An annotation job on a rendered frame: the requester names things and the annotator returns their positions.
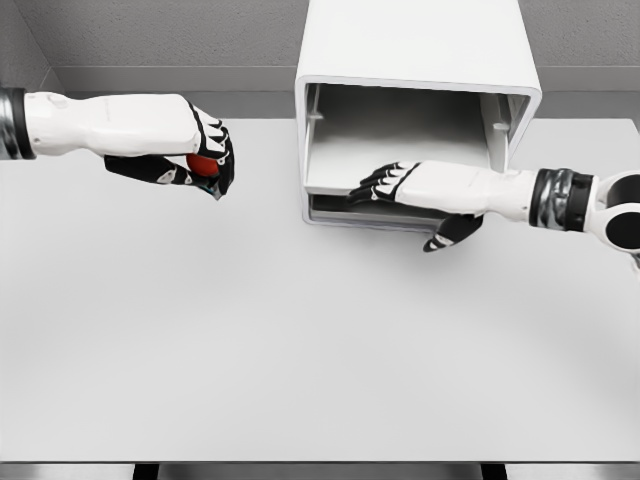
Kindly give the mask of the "white cabinet drawer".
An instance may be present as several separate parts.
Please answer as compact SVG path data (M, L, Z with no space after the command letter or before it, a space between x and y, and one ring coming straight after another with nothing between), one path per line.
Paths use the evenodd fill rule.
M508 165L507 136L497 133L459 139L316 137L307 157L303 186L309 194L344 196L385 164L426 160L501 172Z

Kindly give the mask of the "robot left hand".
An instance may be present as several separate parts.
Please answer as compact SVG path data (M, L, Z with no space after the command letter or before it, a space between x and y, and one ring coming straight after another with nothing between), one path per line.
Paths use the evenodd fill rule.
M235 177L230 132L178 94L105 96L110 118L99 127L91 148L103 157L107 171L133 180L176 186L193 184L186 155L195 153L218 163L221 197Z

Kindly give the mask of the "white tabletop storage cabinet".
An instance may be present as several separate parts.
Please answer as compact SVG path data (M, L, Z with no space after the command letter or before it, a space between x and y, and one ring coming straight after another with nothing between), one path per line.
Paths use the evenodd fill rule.
M294 92L303 218L408 231L440 215L307 193L313 140L503 133L507 169L542 99L518 0L310 0Z

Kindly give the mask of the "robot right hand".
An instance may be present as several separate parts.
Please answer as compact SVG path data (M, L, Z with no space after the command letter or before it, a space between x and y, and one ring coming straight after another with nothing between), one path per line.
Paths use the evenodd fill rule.
M484 191L493 174L485 169L438 161L399 161L374 170L347 195L349 204L391 202L445 214L423 251L452 247L483 225Z

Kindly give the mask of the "red load switch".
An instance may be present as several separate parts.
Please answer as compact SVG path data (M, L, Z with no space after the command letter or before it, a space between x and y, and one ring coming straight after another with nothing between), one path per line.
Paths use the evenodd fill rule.
M193 184L215 198L219 198L221 196L218 187L220 172L217 161L190 153L186 155L186 163L191 171Z

